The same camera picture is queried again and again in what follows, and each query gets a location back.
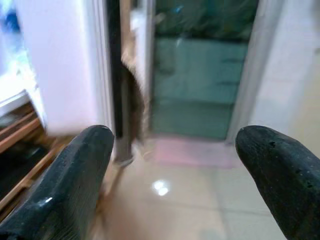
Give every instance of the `black rubber tip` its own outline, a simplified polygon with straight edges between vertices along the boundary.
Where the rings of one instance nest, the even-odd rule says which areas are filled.
[[[0,224],[0,240],[83,240],[114,145],[109,128],[85,129]]]
[[[242,128],[235,146],[287,239],[320,239],[320,160],[264,126]]]

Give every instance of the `doorway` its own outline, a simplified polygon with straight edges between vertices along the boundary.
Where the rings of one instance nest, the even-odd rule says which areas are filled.
[[[156,1],[154,133],[227,138],[258,4]]]

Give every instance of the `door frame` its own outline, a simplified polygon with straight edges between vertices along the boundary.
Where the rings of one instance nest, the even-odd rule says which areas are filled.
[[[137,69],[143,69],[139,74],[140,83],[148,106],[148,116],[150,116],[150,102],[153,97],[156,0],[141,0],[141,3],[141,12],[145,17],[146,24],[142,27],[144,28],[142,30],[144,42],[142,47],[140,46],[144,49],[142,51],[144,55],[141,61],[138,59]],[[260,0],[259,2],[236,102],[227,137],[224,140],[226,144],[233,144],[239,129],[247,126],[250,122],[284,3],[285,0]]]

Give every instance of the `wooden rack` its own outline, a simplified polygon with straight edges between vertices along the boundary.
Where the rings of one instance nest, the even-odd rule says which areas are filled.
[[[19,204],[25,192],[43,171],[54,161],[55,156],[71,141],[72,137],[48,137],[37,114],[27,104],[14,112],[17,120],[0,129],[0,154],[18,141],[41,144],[48,153],[0,200],[0,222]]]

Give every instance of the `door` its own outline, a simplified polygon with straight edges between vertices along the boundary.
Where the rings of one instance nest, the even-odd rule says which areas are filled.
[[[155,6],[151,128],[224,140],[258,0],[161,0]]]

